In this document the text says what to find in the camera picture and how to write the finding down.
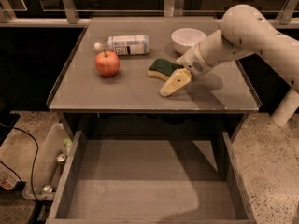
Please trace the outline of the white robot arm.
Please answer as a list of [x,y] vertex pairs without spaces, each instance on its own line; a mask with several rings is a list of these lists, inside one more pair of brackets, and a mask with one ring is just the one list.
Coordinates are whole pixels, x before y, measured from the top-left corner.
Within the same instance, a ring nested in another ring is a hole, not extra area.
[[224,13],[216,32],[177,58],[182,67],[164,83],[160,94],[167,97],[186,86],[193,76],[252,53],[299,92],[299,41],[276,30],[256,8],[237,5]]

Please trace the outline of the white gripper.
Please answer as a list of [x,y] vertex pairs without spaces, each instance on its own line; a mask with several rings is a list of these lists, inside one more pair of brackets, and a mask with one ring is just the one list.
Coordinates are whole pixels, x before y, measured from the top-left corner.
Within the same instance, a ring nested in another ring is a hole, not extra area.
[[182,56],[177,58],[177,63],[182,65],[183,69],[177,69],[170,78],[163,84],[160,94],[168,97],[172,93],[180,90],[192,80],[192,74],[202,76],[210,72],[213,67],[209,65],[200,53],[200,44],[189,48]]

